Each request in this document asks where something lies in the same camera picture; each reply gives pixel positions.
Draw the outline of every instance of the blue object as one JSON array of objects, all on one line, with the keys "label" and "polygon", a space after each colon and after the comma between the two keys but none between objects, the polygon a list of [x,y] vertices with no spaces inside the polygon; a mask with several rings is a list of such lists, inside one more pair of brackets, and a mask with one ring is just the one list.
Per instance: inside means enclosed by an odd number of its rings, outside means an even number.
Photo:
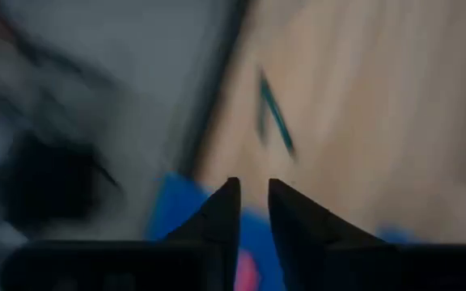
[{"label": "blue object", "polygon": [[[177,174],[164,177],[146,239],[159,240],[190,218],[208,198],[207,191]],[[260,291],[284,290],[269,222],[243,209],[240,216],[240,248],[248,251],[260,273]]]}]

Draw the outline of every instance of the wooden floor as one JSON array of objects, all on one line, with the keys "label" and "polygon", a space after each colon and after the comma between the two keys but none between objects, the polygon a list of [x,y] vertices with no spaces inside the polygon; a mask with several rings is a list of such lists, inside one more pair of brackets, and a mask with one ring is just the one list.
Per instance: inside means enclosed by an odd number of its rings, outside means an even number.
[{"label": "wooden floor", "polygon": [[[245,22],[196,179],[239,176],[267,213],[278,177],[363,229],[466,242],[466,1],[283,3]],[[256,135],[260,68],[296,159],[272,119]]]}]

